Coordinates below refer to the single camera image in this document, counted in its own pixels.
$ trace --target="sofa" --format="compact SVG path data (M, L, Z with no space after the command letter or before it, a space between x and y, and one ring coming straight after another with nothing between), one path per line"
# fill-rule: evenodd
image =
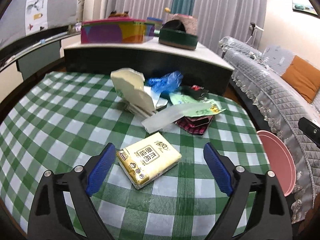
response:
M223 58L235 70L231 79L257 106L273 133L289 149L296 166L292 223L305 218L320 192L320 149L298 128L301 117L320 126L320 93L309 104L281 75L295 54L280 46L258 51L241 41L225 37L220 42Z

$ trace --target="pink bowl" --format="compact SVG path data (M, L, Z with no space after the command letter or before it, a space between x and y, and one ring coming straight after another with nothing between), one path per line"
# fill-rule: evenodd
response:
M288 196L296 183L296 169L292 156L284 143L273 133L258 131L268 156L271 170L276 174L284 196Z

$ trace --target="wooden floor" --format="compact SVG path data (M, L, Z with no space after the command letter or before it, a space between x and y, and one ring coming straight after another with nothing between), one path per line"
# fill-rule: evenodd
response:
M228 85L226 91L224 92L223 96L225 98L229 98L233 101L235 101L236 103L238 103L239 105L241 105L243 107L243 103L242 101L239 100L239 98L236 95L236 92L234 91L233 87L231 85Z
M66 67L62 67L60 69L57 69L58 72L67 72Z

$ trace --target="blue plastic bag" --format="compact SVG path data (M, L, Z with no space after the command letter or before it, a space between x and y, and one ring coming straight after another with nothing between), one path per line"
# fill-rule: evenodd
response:
M171 93L181 84L183 75L179 71L169 73L161 78L149 78L147 86L156 93Z

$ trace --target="pink container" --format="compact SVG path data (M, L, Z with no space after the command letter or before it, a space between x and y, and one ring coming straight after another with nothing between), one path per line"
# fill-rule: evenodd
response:
M296 169L292 156L284 143L273 133L258 131L268 156L271 170L276 174L284 196L288 196L296 183Z
M144 34L144 20L110 17L83 22L81 43L143 43Z

